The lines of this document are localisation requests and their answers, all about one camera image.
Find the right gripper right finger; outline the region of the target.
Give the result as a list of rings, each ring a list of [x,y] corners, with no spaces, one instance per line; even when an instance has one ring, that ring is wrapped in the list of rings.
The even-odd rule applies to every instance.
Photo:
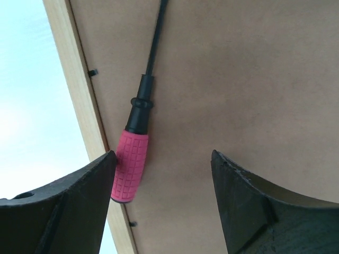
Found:
[[[221,152],[211,171],[228,253],[338,253],[338,204],[280,187]]]

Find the pink handled screwdriver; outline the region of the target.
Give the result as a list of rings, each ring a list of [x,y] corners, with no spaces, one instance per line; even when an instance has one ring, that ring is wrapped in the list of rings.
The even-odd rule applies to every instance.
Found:
[[[153,70],[167,5],[168,1],[160,2],[146,71],[141,76],[136,97],[131,99],[129,118],[115,151],[117,166],[111,198],[117,203],[129,203],[134,199],[144,171],[149,140],[148,123],[154,106],[151,101]]]

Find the wooden photo frame brown back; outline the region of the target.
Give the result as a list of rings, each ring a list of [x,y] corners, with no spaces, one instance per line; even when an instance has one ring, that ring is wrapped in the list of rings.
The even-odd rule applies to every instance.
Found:
[[[159,1],[45,1],[91,160],[117,147]],[[218,150],[286,189],[338,202],[338,1],[169,1],[147,162],[110,202],[118,253],[226,253]]]

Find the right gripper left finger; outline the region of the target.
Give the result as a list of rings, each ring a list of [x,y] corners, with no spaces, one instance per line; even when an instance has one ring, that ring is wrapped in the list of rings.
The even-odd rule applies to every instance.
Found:
[[[1,253],[99,253],[113,151],[42,187],[1,199]]]

